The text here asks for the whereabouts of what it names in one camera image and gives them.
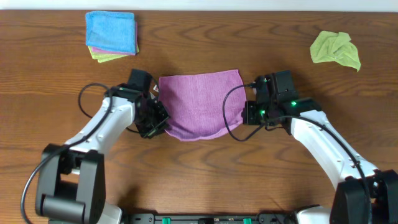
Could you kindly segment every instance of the yellow towel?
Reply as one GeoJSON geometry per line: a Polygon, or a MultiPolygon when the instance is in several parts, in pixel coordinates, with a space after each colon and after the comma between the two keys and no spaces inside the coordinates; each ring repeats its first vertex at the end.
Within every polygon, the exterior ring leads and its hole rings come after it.
{"type": "Polygon", "coordinates": [[[361,68],[358,50],[350,42],[351,38],[347,33],[338,34],[329,31],[320,32],[317,39],[310,47],[311,58],[314,63],[337,62],[343,66],[361,68]]]}
{"type": "Polygon", "coordinates": [[[88,46],[88,50],[90,51],[91,57],[93,59],[97,59],[98,63],[103,63],[103,62],[107,62],[107,61],[110,61],[113,59],[128,56],[128,55],[95,53],[95,52],[93,52],[93,49],[90,46],[88,46]]]}

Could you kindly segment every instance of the folded towel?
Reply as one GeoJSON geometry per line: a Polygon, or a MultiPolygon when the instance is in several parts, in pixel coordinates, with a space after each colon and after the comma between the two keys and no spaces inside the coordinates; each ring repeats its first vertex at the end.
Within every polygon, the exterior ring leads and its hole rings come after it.
{"type": "Polygon", "coordinates": [[[128,55],[95,53],[95,52],[93,52],[93,49],[91,49],[90,46],[88,47],[88,50],[90,51],[91,57],[93,59],[97,59],[98,63],[103,63],[103,62],[107,62],[107,61],[110,61],[110,60],[113,60],[113,59],[117,59],[117,58],[128,56],[128,55]]]}
{"type": "Polygon", "coordinates": [[[86,45],[103,50],[136,53],[136,22],[129,12],[86,13],[86,45]]]}
{"type": "MultiPolygon", "coordinates": [[[[137,43],[137,35],[138,35],[138,25],[136,23],[136,53],[139,52],[139,48],[138,48],[138,43],[137,43]]],[[[127,52],[112,52],[112,51],[108,51],[108,50],[103,50],[103,49],[99,49],[96,47],[93,47],[93,52],[95,53],[103,53],[103,54],[128,54],[128,55],[135,55],[134,53],[127,53],[127,52]]]]}
{"type": "Polygon", "coordinates": [[[108,50],[99,49],[99,48],[96,48],[96,47],[93,47],[92,50],[93,50],[94,53],[100,53],[100,54],[135,55],[135,54],[132,54],[132,53],[125,53],[125,52],[112,52],[112,51],[108,51],[108,50]]]}
{"type": "MultiPolygon", "coordinates": [[[[232,88],[242,84],[237,70],[161,77],[159,100],[170,115],[166,132],[181,141],[214,139],[228,133],[223,119],[223,100],[232,88]]],[[[245,101],[243,88],[228,97],[225,111],[230,129],[242,123],[245,101]]]]}
{"type": "Polygon", "coordinates": [[[359,71],[358,49],[350,42],[347,33],[322,31],[310,47],[311,58],[314,63],[337,62],[343,66],[349,66],[359,71]]]}

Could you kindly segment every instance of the pink cloth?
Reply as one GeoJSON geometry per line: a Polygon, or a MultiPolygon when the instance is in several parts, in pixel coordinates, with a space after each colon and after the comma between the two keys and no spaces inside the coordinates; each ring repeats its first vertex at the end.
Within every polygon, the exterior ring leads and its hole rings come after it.
{"type": "MultiPolygon", "coordinates": [[[[138,45],[137,45],[137,36],[138,36],[138,23],[136,23],[136,51],[138,49],[138,45]]],[[[103,50],[103,49],[99,49],[97,47],[92,47],[91,50],[94,53],[102,53],[102,54],[124,54],[124,55],[135,55],[133,53],[126,53],[126,52],[112,52],[112,51],[108,51],[108,50],[103,50]]]]}
{"type": "Polygon", "coordinates": [[[126,52],[111,52],[111,51],[108,51],[108,50],[99,49],[97,47],[93,47],[92,51],[94,53],[102,53],[102,54],[128,54],[128,55],[135,55],[133,53],[126,53],[126,52]]]}
{"type": "MultiPolygon", "coordinates": [[[[242,84],[237,70],[161,77],[159,100],[170,115],[166,132],[181,141],[214,139],[228,133],[223,119],[223,100],[232,88],[242,84]]],[[[242,123],[245,101],[244,88],[228,97],[225,113],[231,130],[242,123]]]]}

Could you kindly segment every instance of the black bracket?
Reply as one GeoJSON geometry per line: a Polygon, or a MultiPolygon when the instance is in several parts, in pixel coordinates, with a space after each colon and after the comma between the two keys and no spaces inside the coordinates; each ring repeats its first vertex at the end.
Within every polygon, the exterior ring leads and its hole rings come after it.
{"type": "MultiPolygon", "coordinates": [[[[61,146],[49,144],[42,159],[61,146]]],[[[90,150],[84,155],[68,151],[52,158],[40,170],[35,211],[40,216],[72,223],[95,224],[105,205],[104,155],[90,150]],[[78,184],[61,179],[80,168],[78,184]]]]}
{"type": "MultiPolygon", "coordinates": [[[[393,170],[366,178],[371,190],[373,223],[398,222],[398,174],[393,170]]],[[[330,223],[362,224],[368,220],[363,182],[348,179],[337,185],[330,223]]]]}
{"type": "Polygon", "coordinates": [[[131,70],[127,84],[112,88],[113,95],[126,98],[136,106],[134,123],[142,138],[152,138],[162,134],[168,127],[170,118],[166,108],[158,98],[152,99],[149,87],[152,75],[138,69],[131,70]]]}
{"type": "Polygon", "coordinates": [[[291,134],[291,119],[275,119],[283,115],[300,116],[301,112],[310,110],[321,111],[321,107],[311,98],[299,98],[289,70],[261,75],[252,86],[256,89],[256,100],[246,102],[242,112],[243,124],[266,123],[266,129],[281,124],[291,134]]]}

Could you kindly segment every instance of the wood grain surface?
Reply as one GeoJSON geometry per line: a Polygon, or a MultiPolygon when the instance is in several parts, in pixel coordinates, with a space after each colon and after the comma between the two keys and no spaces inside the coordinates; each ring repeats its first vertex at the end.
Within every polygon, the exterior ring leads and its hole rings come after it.
{"type": "MultiPolygon", "coordinates": [[[[85,45],[86,11],[0,12],[0,222],[22,223],[22,188],[50,142],[87,122],[76,100],[90,82],[125,82],[132,68],[159,78],[238,68],[245,83],[290,69],[334,127],[382,170],[398,170],[398,14],[344,12],[137,11],[140,53],[106,63],[85,45]],[[314,64],[321,30],[347,32],[362,67],[314,64]]],[[[91,114],[102,90],[83,99],[91,114]]],[[[254,127],[234,132],[245,136],[254,127]]],[[[257,213],[319,203],[334,189],[312,155],[283,130],[247,142],[228,135],[180,142],[124,132],[106,160],[107,201],[131,212],[257,213]]],[[[26,205],[35,223],[36,180],[26,205]]]]}

